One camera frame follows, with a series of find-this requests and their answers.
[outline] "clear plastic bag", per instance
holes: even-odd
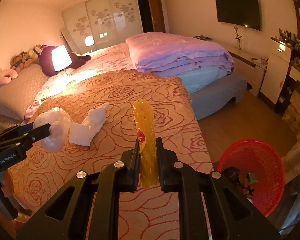
[[[39,114],[34,121],[33,128],[47,123],[51,124],[49,128],[50,136],[40,140],[39,145],[46,151],[52,153],[61,151],[66,141],[71,122],[72,119],[70,115],[59,107]]]

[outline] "dark red plush toy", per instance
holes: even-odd
[[[54,70],[53,63],[52,63],[51,52],[55,48],[57,48],[57,47],[55,47],[55,46],[46,47],[41,52],[40,58],[39,58],[39,64],[41,66],[42,72],[48,77],[57,75],[59,73]],[[91,56],[89,56],[89,55],[77,56],[76,54],[74,54],[72,52],[69,53],[69,55],[72,60],[72,64],[67,68],[77,69],[77,68],[81,67],[82,65],[84,65],[86,63],[86,61],[91,59]]]

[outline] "table lamp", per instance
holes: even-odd
[[[72,64],[72,60],[69,56],[68,51],[66,50],[66,47],[64,45],[59,46],[52,50],[52,63],[55,71],[60,71],[62,69],[65,70],[65,73],[67,77],[70,77],[66,71],[66,67],[70,66]],[[75,80],[71,80],[66,87],[72,87],[77,82]]]
[[[86,37],[86,47],[92,46],[94,44],[94,40],[92,36]]]

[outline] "red plastic basket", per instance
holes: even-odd
[[[237,141],[224,152],[217,171],[229,167],[255,174],[258,182],[251,185],[255,189],[253,204],[264,216],[268,216],[279,203],[285,185],[283,164],[276,151],[263,141]]]

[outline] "pink comforter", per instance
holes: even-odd
[[[180,35],[151,32],[126,39],[132,64],[139,72],[165,72],[173,75],[196,67],[222,65],[230,69],[234,62],[221,45]]]

